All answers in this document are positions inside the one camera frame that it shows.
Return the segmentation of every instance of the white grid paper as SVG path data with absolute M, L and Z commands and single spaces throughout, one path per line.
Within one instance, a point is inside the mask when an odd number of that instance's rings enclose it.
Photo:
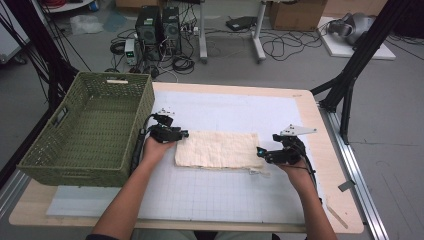
M 175 112 L 173 126 L 189 131 L 257 132 L 261 147 L 269 150 L 282 147 L 272 141 L 273 133 L 289 124 L 302 126 L 296 102 L 289 98 L 164 91 L 155 91 L 155 97 L 152 112 L 162 108 Z M 300 138 L 309 152 L 306 138 Z M 174 155 L 175 148 L 168 150 L 152 174 L 139 218 L 304 223 L 297 193 L 276 166 L 265 164 L 271 174 L 266 177 L 250 175 L 248 170 L 176 167 Z M 60 186 L 47 214 L 100 216 L 118 191 Z

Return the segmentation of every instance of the black sleeve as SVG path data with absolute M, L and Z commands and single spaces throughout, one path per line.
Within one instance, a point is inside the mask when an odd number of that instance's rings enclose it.
M 85 238 L 85 240 L 118 240 L 118 239 L 109 237 L 106 235 L 101 235 L 101 234 L 90 234 Z

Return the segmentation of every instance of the computer tower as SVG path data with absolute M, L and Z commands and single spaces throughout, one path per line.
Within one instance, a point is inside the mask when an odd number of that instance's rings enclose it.
M 163 26 L 158 6 L 142 6 L 135 24 L 138 41 L 143 59 L 150 61 L 161 60 Z
M 160 44 L 164 38 L 159 7 L 142 6 L 135 23 L 135 30 L 140 43 Z
M 162 13 L 163 33 L 166 50 L 170 54 L 181 54 L 181 33 L 178 7 L 166 7 Z

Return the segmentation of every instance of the person's right hand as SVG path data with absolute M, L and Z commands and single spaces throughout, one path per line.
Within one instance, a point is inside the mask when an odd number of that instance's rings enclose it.
M 289 176 L 290 182 L 297 192 L 310 190 L 314 187 L 311 176 L 306 168 L 305 160 L 302 159 L 294 165 L 279 164 L 279 168 L 284 170 Z
M 175 142 L 159 143 L 154 138 L 148 137 L 144 143 L 143 162 L 155 166 L 165 155 L 166 150 L 173 147 Z

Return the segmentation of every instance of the green plastic basket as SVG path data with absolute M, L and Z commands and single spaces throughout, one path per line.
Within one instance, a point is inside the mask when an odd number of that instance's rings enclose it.
M 153 102 L 150 75 L 81 72 L 18 168 L 45 185 L 120 187 Z

